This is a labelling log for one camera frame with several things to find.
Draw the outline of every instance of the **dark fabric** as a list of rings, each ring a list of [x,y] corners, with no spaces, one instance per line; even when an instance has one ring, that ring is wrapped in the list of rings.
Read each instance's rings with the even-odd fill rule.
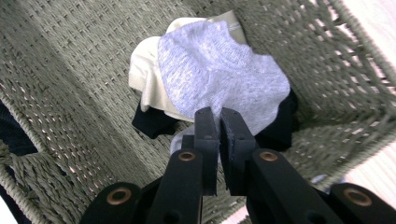
[[[30,141],[20,124],[11,116],[3,102],[0,102],[0,139],[8,145],[8,150],[17,156],[37,152],[32,141]],[[14,176],[12,169],[7,167],[7,171],[11,176]],[[0,195],[18,223],[32,223],[1,185]]]
[[[154,139],[160,134],[174,134],[174,125],[177,122],[178,119],[173,119],[165,115],[165,113],[159,109],[151,107],[148,111],[143,112],[139,104],[134,114],[132,125],[141,133]]]
[[[254,136],[261,148],[284,151],[291,147],[293,114],[297,108],[297,96],[290,90],[289,96],[280,103],[274,122]]]

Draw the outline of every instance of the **gray cloth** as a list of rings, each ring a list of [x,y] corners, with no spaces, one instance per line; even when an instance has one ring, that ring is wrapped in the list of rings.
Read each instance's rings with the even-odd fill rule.
[[[290,84],[271,56],[235,42],[227,23],[198,21],[161,37],[158,58],[166,92],[193,119],[210,106],[219,129],[222,107],[238,111],[253,134],[274,121]]]

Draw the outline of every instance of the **laundry basket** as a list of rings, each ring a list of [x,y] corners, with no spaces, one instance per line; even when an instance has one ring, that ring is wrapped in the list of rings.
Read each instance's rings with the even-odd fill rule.
[[[0,144],[0,184],[34,223],[78,223],[109,184],[143,187],[163,174],[171,136],[133,129],[140,93],[128,87],[128,63],[140,41],[180,17],[233,9],[255,52],[274,56],[299,99],[285,156],[308,180],[326,176],[317,188],[395,138],[395,71],[340,1],[2,0],[0,8],[0,99],[38,149],[16,156]],[[227,195],[220,178],[203,223],[244,203]]]

